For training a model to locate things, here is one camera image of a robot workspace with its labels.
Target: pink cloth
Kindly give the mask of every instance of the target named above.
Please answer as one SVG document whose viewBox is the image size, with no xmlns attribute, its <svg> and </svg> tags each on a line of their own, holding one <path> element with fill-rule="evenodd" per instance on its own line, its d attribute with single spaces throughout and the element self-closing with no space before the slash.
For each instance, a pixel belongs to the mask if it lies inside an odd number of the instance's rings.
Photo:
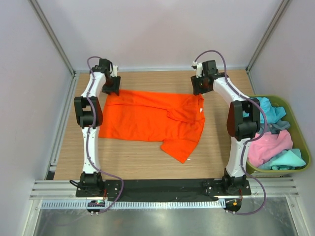
<svg viewBox="0 0 315 236">
<path fill-rule="evenodd" d="M 248 159 L 253 166 L 259 167 L 283 150 L 292 148 L 293 142 L 287 130 L 281 130 L 279 134 L 266 132 L 260 139 L 251 143 Z"/>
</svg>

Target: orange cloth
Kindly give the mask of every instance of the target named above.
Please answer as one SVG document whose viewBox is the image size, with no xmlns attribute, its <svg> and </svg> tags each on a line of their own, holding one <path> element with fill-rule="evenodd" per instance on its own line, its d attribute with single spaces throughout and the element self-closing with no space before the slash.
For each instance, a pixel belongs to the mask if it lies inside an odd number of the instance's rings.
<svg viewBox="0 0 315 236">
<path fill-rule="evenodd" d="M 120 90 L 107 96 L 99 137 L 163 141 L 184 163 L 197 146 L 205 118 L 201 95 Z"/>
</svg>

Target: green basket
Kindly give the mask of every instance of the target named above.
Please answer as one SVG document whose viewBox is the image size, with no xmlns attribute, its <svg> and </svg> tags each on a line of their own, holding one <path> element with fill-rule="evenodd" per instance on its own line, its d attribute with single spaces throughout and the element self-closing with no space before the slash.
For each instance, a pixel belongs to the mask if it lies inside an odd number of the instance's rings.
<svg viewBox="0 0 315 236">
<path fill-rule="evenodd" d="M 302 159 L 306 162 L 306 165 L 303 167 L 297 167 L 295 170 L 286 170 L 286 171 L 274 171 L 274 170 L 261 170 L 254 167 L 249 161 L 246 164 L 246 170 L 249 174 L 253 174 L 258 177 L 278 177 L 284 176 L 291 173 L 297 173 L 306 170 L 311 164 L 311 155 L 310 151 L 305 143 L 304 137 L 300 130 L 300 127 L 294 117 L 293 111 L 289 104 L 284 101 L 282 98 L 274 95 L 255 95 L 251 97 L 267 97 L 271 105 L 274 107 L 284 107 L 286 115 L 281 119 L 288 121 L 291 124 L 291 127 L 288 129 L 291 134 L 293 141 L 293 148 L 299 148 L 301 150 Z"/>
</svg>

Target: folded cloth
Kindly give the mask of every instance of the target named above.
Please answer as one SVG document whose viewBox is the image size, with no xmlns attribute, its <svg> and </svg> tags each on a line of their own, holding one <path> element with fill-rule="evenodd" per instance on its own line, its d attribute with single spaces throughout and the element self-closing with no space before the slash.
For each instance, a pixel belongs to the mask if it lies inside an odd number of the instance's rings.
<svg viewBox="0 0 315 236">
<path fill-rule="evenodd" d="M 273 107 L 268 98 L 266 97 L 257 97 L 260 102 L 260 107 L 264 111 L 267 124 L 275 124 L 277 123 L 282 117 L 286 115 L 284 107 Z M 249 114 L 243 113 L 243 117 L 248 117 Z M 260 113 L 260 123 L 264 123 L 264 118 L 262 113 Z"/>
<path fill-rule="evenodd" d="M 292 170 L 295 167 L 305 166 L 300 149 L 284 150 L 259 166 L 262 170 Z"/>
<path fill-rule="evenodd" d="M 289 129 L 291 127 L 290 123 L 288 121 L 279 120 L 275 124 L 268 124 L 266 132 L 271 132 L 272 134 L 279 134 L 281 130 Z M 261 134 L 264 129 L 264 124 L 260 124 L 260 130 L 258 131 L 258 134 Z"/>
<path fill-rule="evenodd" d="M 205 118 L 203 97 L 120 90 L 107 96 L 99 137 L 163 141 L 161 149 L 184 163 L 197 146 Z"/>
<path fill-rule="evenodd" d="M 289 150 L 292 147 L 293 141 L 287 130 L 282 130 L 279 134 L 266 132 L 260 139 L 251 143 L 248 160 L 253 166 L 259 167 L 283 150 Z"/>
</svg>

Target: white wall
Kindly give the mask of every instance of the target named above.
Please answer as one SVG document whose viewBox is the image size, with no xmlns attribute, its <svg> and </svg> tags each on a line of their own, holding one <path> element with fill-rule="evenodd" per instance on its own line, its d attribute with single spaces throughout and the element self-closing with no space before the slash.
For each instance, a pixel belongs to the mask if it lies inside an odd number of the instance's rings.
<svg viewBox="0 0 315 236">
<path fill-rule="evenodd" d="M 189 68 L 209 49 L 245 68 L 281 0 L 38 2 L 71 64 L 87 70 L 93 55 L 122 69 Z"/>
<path fill-rule="evenodd" d="M 70 73 L 26 0 L 0 7 L 0 230 L 20 236 L 43 179 Z"/>
<path fill-rule="evenodd" d="M 256 92 L 286 99 L 315 158 L 315 1 L 293 0 L 254 65 Z M 293 176 L 315 232 L 315 165 Z"/>
</svg>

